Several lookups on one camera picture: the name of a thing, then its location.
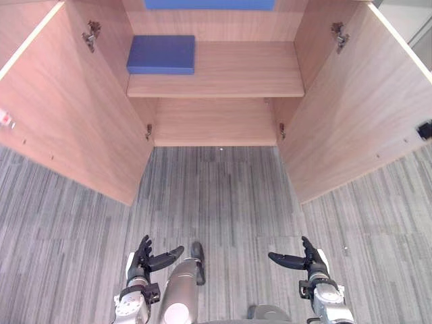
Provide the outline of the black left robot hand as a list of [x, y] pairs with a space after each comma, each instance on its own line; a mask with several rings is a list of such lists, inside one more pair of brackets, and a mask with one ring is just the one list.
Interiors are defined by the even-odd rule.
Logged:
[[157, 256], [151, 255], [152, 253], [152, 240], [146, 234], [141, 240], [139, 247], [134, 252], [132, 261], [126, 272], [127, 282], [135, 277], [143, 277], [147, 282], [150, 282], [150, 273], [162, 270], [172, 265], [184, 252], [183, 246], [159, 254]]

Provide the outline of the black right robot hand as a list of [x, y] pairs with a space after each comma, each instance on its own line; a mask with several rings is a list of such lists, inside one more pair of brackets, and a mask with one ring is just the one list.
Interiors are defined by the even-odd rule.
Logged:
[[302, 236], [302, 245], [304, 247], [304, 256], [293, 256], [290, 254], [279, 254], [269, 252], [268, 257], [276, 264], [294, 270], [306, 270], [308, 276], [315, 273], [324, 273], [329, 276], [328, 268], [318, 250], [312, 245], [306, 236]]

